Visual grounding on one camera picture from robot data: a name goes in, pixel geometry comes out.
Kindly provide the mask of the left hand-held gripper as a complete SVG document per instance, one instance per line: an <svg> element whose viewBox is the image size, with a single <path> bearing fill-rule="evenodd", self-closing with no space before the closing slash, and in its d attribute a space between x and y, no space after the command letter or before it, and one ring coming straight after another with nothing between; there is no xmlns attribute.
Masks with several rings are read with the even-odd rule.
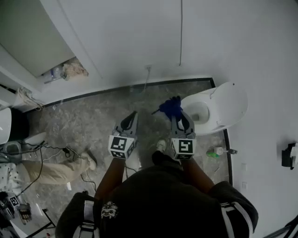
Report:
<svg viewBox="0 0 298 238"><path fill-rule="evenodd" d="M113 158L127 160L137 147L138 112L133 111L115 126L109 136L108 151Z"/></svg>

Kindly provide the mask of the blue cloth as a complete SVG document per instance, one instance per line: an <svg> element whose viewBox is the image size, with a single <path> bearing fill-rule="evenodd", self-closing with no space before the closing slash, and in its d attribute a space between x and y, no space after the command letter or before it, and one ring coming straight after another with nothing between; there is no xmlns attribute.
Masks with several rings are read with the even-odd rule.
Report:
<svg viewBox="0 0 298 238"><path fill-rule="evenodd" d="M160 104L159 108L152 112L152 115L157 112L162 112L168 117L170 121L172 120L172 117L175 117L176 121L179 122L182 118L182 110L181 97L174 96L166 100L164 103Z"/></svg>

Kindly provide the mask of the person's left forearm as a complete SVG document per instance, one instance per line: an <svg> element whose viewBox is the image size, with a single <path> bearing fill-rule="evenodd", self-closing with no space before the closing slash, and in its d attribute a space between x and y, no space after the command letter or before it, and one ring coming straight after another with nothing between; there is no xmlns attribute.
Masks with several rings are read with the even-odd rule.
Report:
<svg viewBox="0 0 298 238"><path fill-rule="evenodd" d="M97 187L94 198L100 200L122 183L125 160L113 158L109 168Z"/></svg>

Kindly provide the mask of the white dotted fabric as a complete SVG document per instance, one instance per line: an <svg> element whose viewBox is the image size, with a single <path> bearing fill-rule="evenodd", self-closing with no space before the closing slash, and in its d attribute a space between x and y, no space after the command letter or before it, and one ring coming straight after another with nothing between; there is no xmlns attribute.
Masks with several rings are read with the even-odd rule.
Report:
<svg viewBox="0 0 298 238"><path fill-rule="evenodd" d="M0 163L0 192L18 195L21 192L19 173L14 163Z"/></svg>

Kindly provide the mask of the black tripod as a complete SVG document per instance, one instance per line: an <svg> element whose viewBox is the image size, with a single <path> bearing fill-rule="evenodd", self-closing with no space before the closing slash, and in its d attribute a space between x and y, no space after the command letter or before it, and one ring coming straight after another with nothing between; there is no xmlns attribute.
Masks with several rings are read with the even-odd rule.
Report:
<svg viewBox="0 0 298 238"><path fill-rule="evenodd" d="M49 215L47 214L47 212L48 212L48 209L47 208L42 209L42 213L48 219L48 223L45 224L44 226L42 226L40 229L38 229L35 232L33 232L32 234L26 236L25 238L34 238L36 235L40 234L41 232L43 232L45 230L56 229L55 223L51 220L51 218L49 217Z"/></svg>

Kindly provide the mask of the white washbasin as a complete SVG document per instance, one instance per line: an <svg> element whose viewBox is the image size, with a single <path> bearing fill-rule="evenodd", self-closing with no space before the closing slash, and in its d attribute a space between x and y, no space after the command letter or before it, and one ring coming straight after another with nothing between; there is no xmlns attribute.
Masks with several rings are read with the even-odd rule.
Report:
<svg viewBox="0 0 298 238"><path fill-rule="evenodd" d="M10 108L0 111L0 145L5 144L10 137L12 113Z"/></svg>

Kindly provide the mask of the person's right forearm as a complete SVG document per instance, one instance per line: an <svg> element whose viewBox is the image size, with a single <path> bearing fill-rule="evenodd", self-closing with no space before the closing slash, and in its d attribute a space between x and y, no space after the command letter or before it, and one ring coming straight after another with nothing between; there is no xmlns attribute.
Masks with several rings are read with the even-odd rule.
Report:
<svg viewBox="0 0 298 238"><path fill-rule="evenodd" d="M207 194L215 185L193 158L181 160L181 165L189 182L201 192Z"/></svg>

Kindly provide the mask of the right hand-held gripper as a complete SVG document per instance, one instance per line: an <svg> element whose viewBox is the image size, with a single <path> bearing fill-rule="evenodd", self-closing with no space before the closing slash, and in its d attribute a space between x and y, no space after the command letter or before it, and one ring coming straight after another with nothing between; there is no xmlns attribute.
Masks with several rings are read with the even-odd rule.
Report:
<svg viewBox="0 0 298 238"><path fill-rule="evenodd" d="M171 150L174 160L189 160L196 150L196 134L194 133L194 122L191 117L182 112L181 122L185 133L179 132L179 124L176 116L171 117Z"/></svg>

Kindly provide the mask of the person's white shoe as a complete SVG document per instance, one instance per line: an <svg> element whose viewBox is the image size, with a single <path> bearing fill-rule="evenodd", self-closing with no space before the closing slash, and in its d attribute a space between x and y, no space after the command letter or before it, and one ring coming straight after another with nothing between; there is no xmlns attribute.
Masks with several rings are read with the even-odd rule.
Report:
<svg viewBox="0 0 298 238"><path fill-rule="evenodd" d="M159 140L156 144L156 150L161 152L161 153L165 152L166 147L167 147L167 142L166 142L165 139Z"/></svg>

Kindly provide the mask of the white toilet lid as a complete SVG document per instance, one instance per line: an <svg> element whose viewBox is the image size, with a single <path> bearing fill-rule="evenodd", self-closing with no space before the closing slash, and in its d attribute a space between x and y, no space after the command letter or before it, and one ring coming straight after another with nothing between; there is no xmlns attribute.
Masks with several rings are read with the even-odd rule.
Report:
<svg viewBox="0 0 298 238"><path fill-rule="evenodd" d="M218 126L230 127L239 122L248 109L246 91L233 82L226 82L217 87L210 95L217 114Z"/></svg>

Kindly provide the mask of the white toilet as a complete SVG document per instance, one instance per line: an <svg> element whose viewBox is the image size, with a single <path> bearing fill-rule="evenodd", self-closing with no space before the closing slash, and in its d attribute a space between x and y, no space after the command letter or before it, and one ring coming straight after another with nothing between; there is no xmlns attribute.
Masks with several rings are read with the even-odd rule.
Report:
<svg viewBox="0 0 298 238"><path fill-rule="evenodd" d="M181 101L181 108L194 122L194 131L197 136L216 133L225 129L218 124L218 113L211 94L216 90L212 88L187 96Z"/></svg>

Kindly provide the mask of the beige crumpled cloth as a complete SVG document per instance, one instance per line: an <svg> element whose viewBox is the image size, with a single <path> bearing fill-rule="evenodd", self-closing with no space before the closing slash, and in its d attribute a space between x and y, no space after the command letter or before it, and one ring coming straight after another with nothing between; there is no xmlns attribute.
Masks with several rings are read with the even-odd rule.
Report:
<svg viewBox="0 0 298 238"><path fill-rule="evenodd" d="M66 61L62 67L63 73L67 77L75 77L78 75L88 76L88 71L83 67L78 59L71 59Z"/></svg>

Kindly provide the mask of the black tissue holder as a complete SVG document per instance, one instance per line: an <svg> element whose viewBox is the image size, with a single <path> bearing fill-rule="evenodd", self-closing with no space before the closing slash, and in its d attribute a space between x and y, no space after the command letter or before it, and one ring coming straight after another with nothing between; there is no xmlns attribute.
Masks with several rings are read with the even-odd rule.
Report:
<svg viewBox="0 0 298 238"><path fill-rule="evenodd" d="M282 166L290 170L298 166L298 143L288 144L288 147L282 151Z"/></svg>

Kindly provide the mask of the clear plastic bottle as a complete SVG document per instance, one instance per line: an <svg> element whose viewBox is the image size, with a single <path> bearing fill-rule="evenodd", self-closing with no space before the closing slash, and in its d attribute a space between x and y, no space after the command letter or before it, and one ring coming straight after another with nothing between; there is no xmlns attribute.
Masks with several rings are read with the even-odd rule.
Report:
<svg viewBox="0 0 298 238"><path fill-rule="evenodd" d="M50 69L50 75L52 79L59 79L63 76L62 66L56 66Z"/></svg>

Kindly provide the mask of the person's black trousers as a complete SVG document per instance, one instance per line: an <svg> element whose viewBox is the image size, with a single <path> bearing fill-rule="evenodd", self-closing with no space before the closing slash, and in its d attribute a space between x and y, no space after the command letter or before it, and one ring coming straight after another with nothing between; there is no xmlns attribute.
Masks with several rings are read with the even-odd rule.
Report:
<svg viewBox="0 0 298 238"><path fill-rule="evenodd" d="M171 166L178 169L182 168L178 161L173 160L170 156L164 154L161 151L155 151L151 157L154 165Z"/></svg>

